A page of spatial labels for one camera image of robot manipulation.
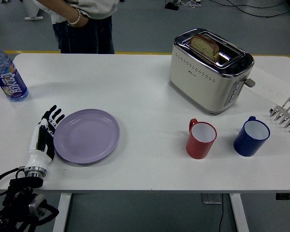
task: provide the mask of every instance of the purple plate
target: purple plate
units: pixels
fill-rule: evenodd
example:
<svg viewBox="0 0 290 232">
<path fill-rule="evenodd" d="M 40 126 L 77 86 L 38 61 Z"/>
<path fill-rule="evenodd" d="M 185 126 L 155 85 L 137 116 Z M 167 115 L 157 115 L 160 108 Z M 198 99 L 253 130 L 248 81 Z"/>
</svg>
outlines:
<svg viewBox="0 0 290 232">
<path fill-rule="evenodd" d="M 54 134 L 57 153 L 73 163 L 92 163 L 110 154 L 119 140 L 116 119 L 98 109 L 77 111 L 64 118 Z"/>
</svg>

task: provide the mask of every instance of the yellow floor line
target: yellow floor line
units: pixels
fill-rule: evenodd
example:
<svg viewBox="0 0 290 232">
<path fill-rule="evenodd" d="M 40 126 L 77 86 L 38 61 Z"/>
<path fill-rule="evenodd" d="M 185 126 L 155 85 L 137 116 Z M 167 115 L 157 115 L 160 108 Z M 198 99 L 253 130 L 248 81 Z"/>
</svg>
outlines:
<svg viewBox="0 0 290 232">
<path fill-rule="evenodd" d="M 60 51 L 12 51 L 5 50 L 7 54 L 21 54 L 21 53 L 60 53 Z M 128 54 L 128 55 L 171 55 L 169 52 L 115 52 L 116 54 Z M 253 55 L 262 57 L 289 57 L 290 55 Z"/>
</svg>

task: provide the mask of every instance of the bread slice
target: bread slice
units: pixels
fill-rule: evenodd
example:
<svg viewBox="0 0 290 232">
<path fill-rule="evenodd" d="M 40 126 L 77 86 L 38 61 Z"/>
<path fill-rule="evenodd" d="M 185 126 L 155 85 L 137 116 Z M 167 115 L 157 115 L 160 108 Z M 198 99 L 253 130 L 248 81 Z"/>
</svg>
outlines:
<svg viewBox="0 0 290 232">
<path fill-rule="evenodd" d="M 219 61 L 219 46 L 210 37 L 197 34 L 190 39 L 190 46 L 210 58 L 212 61 Z"/>
</svg>

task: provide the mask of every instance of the red mug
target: red mug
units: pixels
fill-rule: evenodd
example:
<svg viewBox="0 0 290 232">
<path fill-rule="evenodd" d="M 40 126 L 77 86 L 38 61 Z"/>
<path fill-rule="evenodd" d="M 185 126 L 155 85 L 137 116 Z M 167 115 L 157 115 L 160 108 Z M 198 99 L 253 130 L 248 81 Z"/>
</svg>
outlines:
<svg viewBox="0 0 290 232">
<path fill-rule="evenodd" d="M 195 159 L 203 159 L 216 138 L 217 131 L 211 124 L 192 119 L 189 123 L 189 138 L 186 145 L 188 154 Z"/>
</svg>

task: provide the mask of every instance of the floor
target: floor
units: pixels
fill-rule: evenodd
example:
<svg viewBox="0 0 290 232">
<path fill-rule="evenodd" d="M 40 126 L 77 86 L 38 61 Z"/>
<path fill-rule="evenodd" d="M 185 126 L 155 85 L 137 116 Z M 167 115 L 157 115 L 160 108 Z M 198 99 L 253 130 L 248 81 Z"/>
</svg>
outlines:
<svg viewBox="0 0 290 232">
<path fill-rule="evenodd" d="M 270 17 L 289 12 L 288 4 L 263 9 L 239 7 L 249 15 L 235 7 L 220 5 L 230 5 L 226 0 L 215 1 L 202 0 L 202 6 L 196 8 L 181 4 L 178 11 L 164 9 L 162 0 L 121 2 L 113 16 L 116 52 L 170 54 L 177 35 L 204 28 L 252 55 L 290 57 L 290 13 Z M 284 1 L 231 2 L 267 7 Z M 0 4 L 0 48 L 12 59 L 19 52 L 58 52 L 49 16 L 39 11 L 43 20 L 25 21 L 27 16 L 19 0 Z M 43 194 L 49 204 L 58 206 L 59 193 Z M 0 210 L 3 199 L 0 197 Z M 290 201 L 276 201 L 274 193 L 243 193 L 242 201 L 249 231 L 290 232 Z M 98 191 L 73 195 L 66 232 L 218 232 L 221 216 L 221 204 L 203 204 L 201 195 L 194 192 Z M 36 231 L 51 232 L 53 225 L 52 221 Z M 227 194 L 221 231 L 236 231 Z"/>
</svg>

